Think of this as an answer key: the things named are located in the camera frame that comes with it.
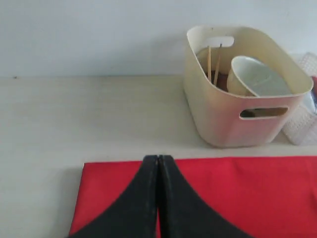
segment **white wall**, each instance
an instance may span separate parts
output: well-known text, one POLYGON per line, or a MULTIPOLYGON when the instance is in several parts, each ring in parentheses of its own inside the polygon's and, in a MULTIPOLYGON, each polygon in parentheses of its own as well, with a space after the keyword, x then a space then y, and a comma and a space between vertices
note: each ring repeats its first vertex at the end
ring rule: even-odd
POLYGON ((185 32, 241 24, 317 53, 316 0, 0 0, 0 76, 181 73, 185 32))

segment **storage bin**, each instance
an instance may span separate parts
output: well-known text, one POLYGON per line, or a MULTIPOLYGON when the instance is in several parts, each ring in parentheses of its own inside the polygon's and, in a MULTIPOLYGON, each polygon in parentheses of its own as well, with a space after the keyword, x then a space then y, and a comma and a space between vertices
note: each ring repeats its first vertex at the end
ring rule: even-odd
MULTIPOLYGON (((298 64, 308 76, 317 76, 316 55, 306 53, 298 64)), ((284 125, 283 132, 295 145, 317 145, 317 115, 302 102, 284 125)))
MULTIPOLYGON (((218 48, 212 48, 216 59, 218 48)), ((211 61, 215 69, 216 60, 211 61)), ((217 147, 254 146, 271 142, 288 117, 312 89, 313 81, 269 36, 248 27, 196 26, 187 32, 184 91, 200 136, 217 147), (196 54, 206 41, 215 37, 233 37, 230 47, 221 48, 220 73, 228 74, 231 60, 238 55, 257 58, 279 73, 292 95, 278 97, 237 96, 211 84, 196 54), (242 118, 247 109, 286 108, 282 115, 242 118)))

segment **table surface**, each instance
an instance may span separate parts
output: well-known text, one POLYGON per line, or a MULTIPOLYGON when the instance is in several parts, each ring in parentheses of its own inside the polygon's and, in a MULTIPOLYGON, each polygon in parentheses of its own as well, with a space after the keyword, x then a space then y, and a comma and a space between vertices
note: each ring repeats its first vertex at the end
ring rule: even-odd
POLYGON ((216 149, 198 135, 181 76, 0 80, 0 237, 68 233, 84 162, 315 155, 283 134, 268 145, 216 149))

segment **red fabric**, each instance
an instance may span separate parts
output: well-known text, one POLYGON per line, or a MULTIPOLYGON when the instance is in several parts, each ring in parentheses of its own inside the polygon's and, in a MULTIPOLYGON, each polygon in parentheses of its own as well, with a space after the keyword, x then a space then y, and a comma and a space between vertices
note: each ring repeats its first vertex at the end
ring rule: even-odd
MULTIPOLYGON (((317 238, 317 157, 176 160, 213 209, 258 238, 317 238)), ((70 233, 107 208, 141 162, 88 163, 70 233)))

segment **plastic mesh basket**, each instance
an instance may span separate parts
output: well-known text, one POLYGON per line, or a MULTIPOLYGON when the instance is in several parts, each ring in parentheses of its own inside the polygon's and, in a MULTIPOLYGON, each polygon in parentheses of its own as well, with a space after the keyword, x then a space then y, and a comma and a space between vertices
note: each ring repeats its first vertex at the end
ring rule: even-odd
MULTIPOLYGON (((317 56, 306 53, 297 60, 309 76, 317 76, 317 56)), ((295 145, 317 145, 317 115, 301 103, 283 127, 284 134, 295 145)))

